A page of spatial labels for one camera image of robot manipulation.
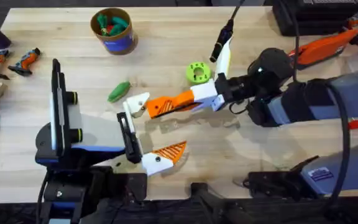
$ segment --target black bracket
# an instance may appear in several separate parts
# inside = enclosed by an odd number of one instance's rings
[[[241,203],[209,193],[206,183],[192,183],[191,197],[199,200],[210,223],[254,223]]]
[[[146,198],[146,174],[114,174],[109,166],[50,172],[40,214],[42,224],[48,224],[51,218],[79,223],[82,217],[96,211],[103,198],[129,202]]]
[[[306,183],[300,172],[306,164],[317,158],[307,159],[290,171],[250,172],[243,186],[249,189],[253,198],[292,198],[295,201],[302,198],[316,199],[319,195]]]

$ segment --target red tip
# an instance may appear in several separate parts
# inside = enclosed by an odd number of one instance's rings
[[[358,120],[354,120],[349,122],[349,129],[353,130],[353,129],[358,129]]]
[[[107,33],[109,34],[110,31],[114,28],[114,25],[107,25]]]

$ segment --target cup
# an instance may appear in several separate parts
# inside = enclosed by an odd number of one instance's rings
[[[98,15],[107,16],[108,21],[113,17],[120,17],[128,23],[128,27],[118,35],[103,36],[98,23]],[[128,13],[119,8],[107,8],[97,12],[91,19],[91,28],[95,36],[102,42],[104,48],[114,55],[125,55],[131,53],[137,45],[137,35],[132,29],[132,21]]]

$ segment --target dark floor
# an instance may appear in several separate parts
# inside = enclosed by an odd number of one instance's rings
[[[0,26],[11,7],[108,7],[108,6],[221,6],[233,5],[237,0],[0,0]],[[248,0],[247,4],[261,4],[261,0]],[[286,200],[242,200],[246,211],[255,218],[257,223],[280,223],[294,215],[315,213],[324,203],[322,200],[293,203]],[[358,223],[358,198],[342,198],[339,202],[343,209]],[[123,206],[114,219],[116,203],[101,203],[97,217],[87,223],[104,224],[118,223],[208,223],[203,209],[198,202],[165,201],[145,202],[143,206]],[[35,204],[0,204],[0,223],[26,224],[35,223]],[[102,218],[99,223],[95,218]],[[288,223],[330,223],[321,215],[313,215]]]
[[[242,200],[238,201],[254,219],[254,223],[283,223],[282,220],[302,216],[290,220],[288,224],[325,224],[344,223],[340,220],[327,221],[319,210],[323,200],[293,203],[287,200]],[[358,223],[358,198],[342,198],[339,202],[341,211]],[[87,217],[81,224],[120,224],[120,223],[187,223],[207,224],[208,219],[197,201],[154,201],[144,202],[143,205],[121,206],[120,202],[102,201],[98,212]],[[35,204],[0,204],[0,224],[34,224]]]

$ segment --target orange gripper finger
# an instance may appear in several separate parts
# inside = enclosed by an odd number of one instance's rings
[[[167,146],[152,152],[154,154],[170,159],[175,165],[183,155],[185,148],[186,148],[186,141],[183,141],[178,144],[173,144],[171,146]]]
[[[194,108],[194,95],[191,90],[180,93],[175,97],[162,96],[160,98],[146,102],[146,108],[149,112],[150,118],[156,118],[160,114],[168,113],[175,108],[186,106],[178,111],[186,111]]]

